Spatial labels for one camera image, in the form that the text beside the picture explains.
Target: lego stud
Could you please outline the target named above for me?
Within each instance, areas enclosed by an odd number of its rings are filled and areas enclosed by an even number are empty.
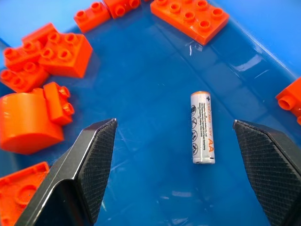
[[[184,20],[186,22],[193,22],[195,19],[195,14],[193,12],[187,12],[184,15]]]
[[[169,11],[171,13],[177,14],[181,11],[181,6],[178,3],[173,3],[170,5]]]
[[[46,59],[46,60],[51,60],[55,57],[55,53],[54,51],[51,49],[51,48],[45,48],[43,51],[42,51],[42,54],[41,56]]]
[[[216,8],[211,13],[212,18],[215,20],[221,19],[222,15],[223,15],[223,10],[221,8]]]
[[[25,86],[25,81],[22,78],[16,76],[13,78],[12,85],[16,88],[21,89]]]
[[[78,37],[73,33],[66,34],[64,39],[66,43],[72,46],[76,45],[79,42]]]
[[[292,110],[296,105],[296,100],[291,96],[284,96],[278,100],[279,106],[287,111]]]
[[[14,77],[14,73],[12,73],[11,71],[9,70],[3,70],[1,72],[1,75],[0,75],[0,78],[1,80],[3,81],[10,81],[13,77]]]
[[[156,1],[157,1],[157,4],[160,6],[163,6],[167,3],[167,0],[156,0]]]
[[[86,12],[85,12],[84,10],[78,11],[78,12],[76,13],[75,17],[76,17],[79,21],[81,21],[81,22],[83,22],[83,21],[85,21],[85,20],[87,19],[87,15],[86,15]]]
[[[35,52],[37,48],[32,41],[27,41],[24,43],[23,49],[27,53],[32,53]]]
[[[35,185],[25,185],[17,193],[15,201],[22,208],[25,208],[29,203],[30,199],[33,197],[36,192],[37,187]]]
[[[94,2],[91,5],[91,9],[94,13],[98,13],[101,12],[103,10],[102,5],[100,4],[100,2]]]
[[[115,14],[117,16],[123,16],[126,13],[126,10],[121,5],[117,5],[115,8]]]
[[[197,1],[197,10],[198,11],[205,11],[208,8],[208,2],[205,0]]]
[[[58,44],[60,42],[60,40],[61,40],[61,36],[57,32],[51,32],[48,35],[48,41],[53,43],[53,44]]]
[[[297,123],[299,123],[299,125],[301,125],[301,115],[297,118]]]
[[[199,28],[201,31],[203,32],[207,32],[210,30],[210,22],[208,20],[203,20],[201,22],[199,22]]]
[[[66,113],[66,115],[74,114],[74,108],[70,103],[66,103],[63,105],[63,111]]]
[[[60,50],[57,54],[58,58],[63,61],[70,61],[72,59],[72,54],[66,48]]]
[[[6,48],[4,50],[4,57],[13,60],[19,56],[18,52],[13,48]]]
[[[28,72],[28,73],[34,73],[37,71],[38,67],[35,63],[33,62],[27,62],[24,67],[23,67],[24,71]]]
[[[3,226],[10,226],[11,225],[9,218],[4,218],[2,222],[4,223]]]
[[[137,8],[140,5],[139,0],[130,0],[129,5],[131,8]]]
[[[70,92],[67,89],[67,87],[62,86],[58,91],[59,91],[59,93],[62,97],[64,97],[64,98],[69,98],[70,97]]]

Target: toy building block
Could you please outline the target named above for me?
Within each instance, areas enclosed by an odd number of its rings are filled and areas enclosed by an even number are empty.
[[[94,2],[90,8],[80,10],[74,20],[81,32],[85,33],[111,18],[108,9],[101,2]]]
[[[34,31],[33,33],[30,33],[29,35],[23,37],[22,42],[26,43],[28,41],[39,41],[42,46],[45,46],[48,40],[48,35],[52,32],[57,32],[57,30],[52,23],[49,23]]]
[[[61,107],[55,102],[56,97],[45,99],[46,94],[51,95],[48,87],[52,84],[57,85],[55,82],[47,84],[46,92],[35,88],[31,93],[14,93],[0,98],[0,148],[32,154],[64,140],[62,124],[72,121],[67,115],[70,117],[74,110],[71,104],[62,102],[62,115]],[[68,89],[57,87],[65,101],[70,96]]]
[[[3,70],[0,75],[0,81],[17,93],[27,93],[43,85],[48,77],[49,73],[41,65],[27,62],[20,72]]]
[[[27,62],[36,63],[40,57],[42,45],[39,41],[27,41],[22,47],[4,50],[5,66],[15,72],[21,71]]]
[[[205,0],[154,0],[153,14],[206,45],[228,22],[229,15]]]
[[[279,106],[297,116],[301,125],[301,77],[276,96]]]
[[[83,34],[53,32],[48,36],[39,64],[50,74],[83,78],[92,51]]]
[[[74,109],[67,101],[70,97],[69,90],[65,86],[60,87],[51,82],[44,86],[44,93],[50,120],[62,126],[71,123]]]
[[[15,225],[48,172],[47,162],[41,162],[0,178],[0,225]]]
[[[125,13],[140,6],[140,0],[104,0],[114,19],[124,16]]]

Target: curved orange block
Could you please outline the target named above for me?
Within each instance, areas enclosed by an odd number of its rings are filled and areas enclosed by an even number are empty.
[[[52,122],[43,89],[0,98],[0,147],[32,154],[63,141],[63,130]]]

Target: orange plastic piece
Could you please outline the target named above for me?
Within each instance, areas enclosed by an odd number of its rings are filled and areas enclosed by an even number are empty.
[[[69,90],[65,86],[60,87],[51,82],[44,86],[44,93],[50,120],[62,126],[71,123],[74,109],[67,101],[70,97]]]
[[[279,106],[297,116],[301,125],[301,77],[276,96]]]
[[[60,102],[56,90],[60,92]],[[66,87],[51,82],[44,90],[35,88],[31,93],[14,93],[0,98],[0,148],[32,154],[62,142],[62,125],[71,122],[74,113],[66,101],[69,96]]]
[[[83,34],[53,32],[48,36],[39,63],[50,74],[83,78],[92,51]]]
[[[80,10],[74,20],[81,32],[85,33],[111,18],[108,9],[101,2],[92,3],[86,10]]]
[[[140,6],[140,0],[104,0],[114,19]]]
[[[27,41],[19,48],[6,48],[4,64],[8,69],[18,72],[27,62],[37,62],[41,49],[42,45],[39,41]]]
[[[40,87],[48,77],[49,73],[41,65],[27,62],[20,72],[3,70],[0,75],[0,81],[19,93],[30,92],[32,89]]]
[[[206,45],[228,22],[229,15],[205,0],[154,0],[153,14]]]
[[[0,222],[13,226],[49,173],[47,162],[0,178]]]
[[[29,35],[23,37],[22,42],[26,43],[28,41],[39,41],[42,44],[42,46],[45,46],[47,42],[47,37],[52,32],[57,32],[57,30],[52,23],[49,23],[34,31],[33,33],[30,33]]]

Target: orange block with hole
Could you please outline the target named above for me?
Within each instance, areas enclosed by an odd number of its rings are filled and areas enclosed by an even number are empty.
[[[47,162],[41,162],[0,178],[0,225],[15,225],[48,173]]]
[[[39,64],[53,75],[83,78],[92,51],[83,34],[53,32],[48,36]]]
[[[69,90],[65,86],[60,87],[55,82],[51,82],[44,86],[44,93],[50,120],[62,126],[71,123],[74,109],[68,103]]]
[[[206,45],[227,23],[229,15],[205,0],[154,0],[153,14]]]
[[[27,41],[19,48],[4,50],[4,64],[12,71],[21,71],[27,62],[37,62],[42,45],[39,41]]]
[[[31,93],[0,98],[0,148],[32,154],[64,140],[61,124],[50,118],[50,112],[57,109],[52,109],[45,95],[43,89],[35,88]]]
[[[80,10],[74,20],[81,32],[85,33],[111,18],[108,9],[101,2],[94,2],[90,8]]]
[[[32,89],[40,87],[48,77],[49,73],[41,65],[27,62],[22,71],[3,70],[0,74],[0,81],[19,93],[30,92]]]
[[[29,35],[23,37],[22,42],[26,43],[28,41],[39,41],[42,44],[42,46],[45,46],[48,40],[47,37],[52,32],[57,32],[57,30],[52,23],[49,23],[39,28],[38,30],[30,33]]]
[[[104,3],[114,19],[124,16],[141,4],[140,0],[104,0]]]
[[[276,96],[279,106],[291,111],[301,125],[301,77]]]

